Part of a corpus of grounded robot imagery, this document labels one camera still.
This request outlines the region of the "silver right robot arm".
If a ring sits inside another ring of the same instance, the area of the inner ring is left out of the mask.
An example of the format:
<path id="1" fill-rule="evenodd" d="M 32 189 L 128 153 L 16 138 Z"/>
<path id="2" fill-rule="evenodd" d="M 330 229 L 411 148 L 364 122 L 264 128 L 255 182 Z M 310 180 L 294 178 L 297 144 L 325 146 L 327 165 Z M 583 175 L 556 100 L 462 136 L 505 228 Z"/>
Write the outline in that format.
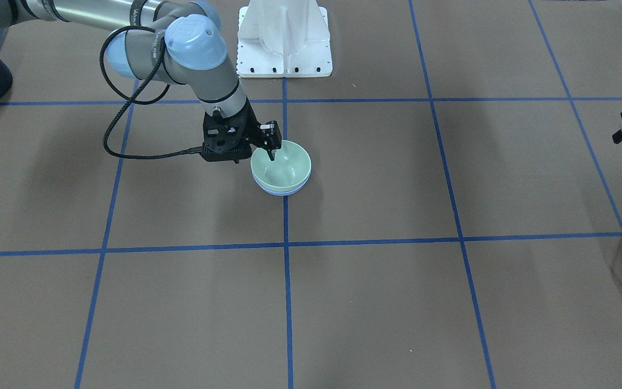
<path id="1" fill-rule="evenodd" d="M 198 153 L 206 162 L 236 162 L 266 150 L 270 160 L 282 146 L 278 123 L 259 123 L 221 35 L 217 10 L 205 1 L 0 1 L 0 30 L 27 21 L 62 21 L 110 31 L 99 54 L 106 67 L 141 81 L 131 95 L 112 90 L 124 100 L 109 124 L 103 146 L 118 158 L 133 155 L 111 150 L 114 126 L 149 82 L 188 85 L 202 104 L 204 142 L 200 147 L 152 155 L 151 159 Z M 0 60 L 0 98 L 12 86 L 12 74 Z"/>

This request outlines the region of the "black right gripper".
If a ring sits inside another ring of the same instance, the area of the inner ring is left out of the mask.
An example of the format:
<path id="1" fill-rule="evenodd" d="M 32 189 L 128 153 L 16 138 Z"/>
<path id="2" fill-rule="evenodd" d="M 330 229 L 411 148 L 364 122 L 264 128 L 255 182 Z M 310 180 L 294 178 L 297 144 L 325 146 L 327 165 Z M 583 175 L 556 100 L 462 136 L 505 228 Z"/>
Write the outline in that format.
<path id="1" fill-rule="evenodd" d="M 270 162 L 274 162 L 275 153 L 282 146 L 275 121 L 260 123 L 250 101 L 231 117 L 223 117 L 218 110 L 205 113 L 203 136 L 200 155 L 206 162 L 238 163 L 252 157 L 252 147 L 266 150 Z"/>

